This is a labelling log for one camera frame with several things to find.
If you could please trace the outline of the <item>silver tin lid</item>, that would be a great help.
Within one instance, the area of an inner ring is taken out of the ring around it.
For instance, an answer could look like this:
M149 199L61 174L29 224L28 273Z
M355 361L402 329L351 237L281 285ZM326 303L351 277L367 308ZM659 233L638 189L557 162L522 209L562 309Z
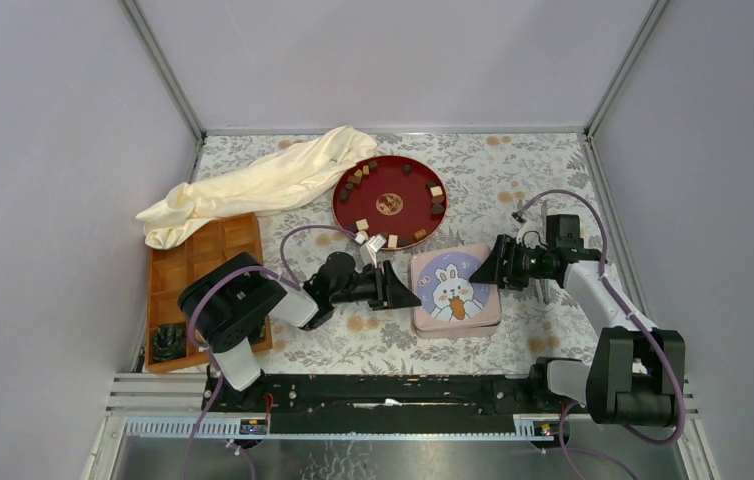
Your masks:
M423 310L445 322L462 321L479 314L501 319L499 290L494 285L474 284L470 276L491 253L483 243L432 250L410 260L410 286Z

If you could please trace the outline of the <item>silver metal tongs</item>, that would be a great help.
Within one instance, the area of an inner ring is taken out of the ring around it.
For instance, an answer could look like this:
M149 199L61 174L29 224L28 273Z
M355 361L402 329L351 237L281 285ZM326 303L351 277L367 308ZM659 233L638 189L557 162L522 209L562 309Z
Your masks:
M540 216L539 246L542 247L544 250L547 250L546 225L547 225L547 215L549 211L548 202L546 200L543 200L541 202L540 208L541 208L540 210L541 216ZM550 265L546 257L546 253L544 253L542 256L541 270L544 276L536 280L537 297L539 301L542 302L544 305L550 305L551 304L550 279L547 277L547 274L550 273Z

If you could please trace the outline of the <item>pink tin with white dividers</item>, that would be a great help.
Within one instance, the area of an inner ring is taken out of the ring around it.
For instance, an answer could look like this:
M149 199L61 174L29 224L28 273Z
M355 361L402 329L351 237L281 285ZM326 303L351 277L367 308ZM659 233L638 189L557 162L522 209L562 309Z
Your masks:
M478 338L493 335L501 324L499 316L482 314L462 321L445 322L423 310L416 310L411 320L414 333L423 339Z

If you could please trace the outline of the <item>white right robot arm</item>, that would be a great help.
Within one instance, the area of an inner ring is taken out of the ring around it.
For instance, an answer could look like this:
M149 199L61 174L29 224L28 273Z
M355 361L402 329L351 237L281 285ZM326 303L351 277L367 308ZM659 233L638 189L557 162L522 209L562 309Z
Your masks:
M576 215L545 220L545 244L528 247L509 235L472 274L476 284L521 291L534 280L553 281L583 311L598 333L589 364L540 357L526 386L528 402L550 412L565 398L585 406L598 424L677 427L685 416L685 342L658 328L600 274L601 251L585 247Z

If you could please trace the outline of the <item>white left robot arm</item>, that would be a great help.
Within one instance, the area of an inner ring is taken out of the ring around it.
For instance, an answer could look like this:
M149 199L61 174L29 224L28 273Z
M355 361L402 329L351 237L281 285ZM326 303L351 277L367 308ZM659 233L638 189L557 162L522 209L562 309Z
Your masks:
M336 305L356 302L374 311L422 305L389 261L357 269L352 255L334 252L296 286L245 252L186 287L177 307L187 320L186 337L209 353L211 365L226 381L225 398L249 411L262 401L264 388L250 335L267 319L314 330L330 319Z

